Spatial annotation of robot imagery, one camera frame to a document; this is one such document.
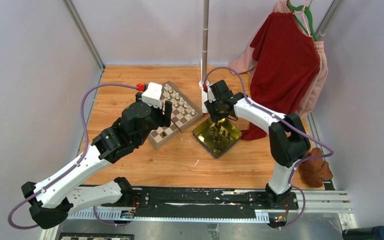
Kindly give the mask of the gold metal tray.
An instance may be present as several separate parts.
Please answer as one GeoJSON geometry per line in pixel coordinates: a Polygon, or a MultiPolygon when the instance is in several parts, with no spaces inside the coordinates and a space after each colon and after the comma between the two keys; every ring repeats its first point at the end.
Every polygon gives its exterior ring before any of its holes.
{"type": "Polygon", "coordinates": [[[216,160],[242,138],[242,132],[228,119],[218,122],[209,117],[192,131],[194,139],[216,160]]]}

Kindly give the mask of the wooden folding chess board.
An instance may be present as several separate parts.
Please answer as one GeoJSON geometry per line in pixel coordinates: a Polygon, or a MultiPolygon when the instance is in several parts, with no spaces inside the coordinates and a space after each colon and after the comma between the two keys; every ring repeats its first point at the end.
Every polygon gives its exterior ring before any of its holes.
{"type": "Polygon", "coordinates": [[[147,137],[147,140],[155,148],[159,149],[198,120],[202,119],[204,114],[189,98],[180,91],[171,81],[162,85],[162,102],[172,102],[171,125],[169,127],[159,127],[153,130],[147,137]]]}

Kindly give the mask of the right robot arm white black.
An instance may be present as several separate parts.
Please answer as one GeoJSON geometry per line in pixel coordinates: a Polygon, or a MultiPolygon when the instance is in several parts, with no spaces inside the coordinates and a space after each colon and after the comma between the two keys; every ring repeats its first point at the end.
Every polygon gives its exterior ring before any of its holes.
{"type": "Polygon", "coordinates": [[[207,93],[204,105],[214,123],[227,117],[242,118],[268,134],[275,164],[265,187],[265,201],[270,208],[278,209],[291,192],[296,164],[311,146],[300,117],[270,110],[245,93],[233,93],[224,80],[203,84],[202,88],[207,93]]]}

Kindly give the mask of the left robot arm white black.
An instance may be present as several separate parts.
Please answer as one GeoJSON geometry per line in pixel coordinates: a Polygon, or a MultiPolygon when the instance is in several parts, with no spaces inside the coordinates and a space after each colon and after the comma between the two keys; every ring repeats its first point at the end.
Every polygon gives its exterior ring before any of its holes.
{"type": "Polygon", "coordinates": [[[169,100],[153,106],[146,102],[145,94],[137,93],[136,101],[122,111],[121,117],[70,164],[41,182],[28,181],[21,187],[33,221],[42,229],[50,229],[83,209],[114,203],[132,205],[135,192],[125,177],[95,187],[79,186],[143,145],[151,131],[169,127],[172,110],[169,100]]]}

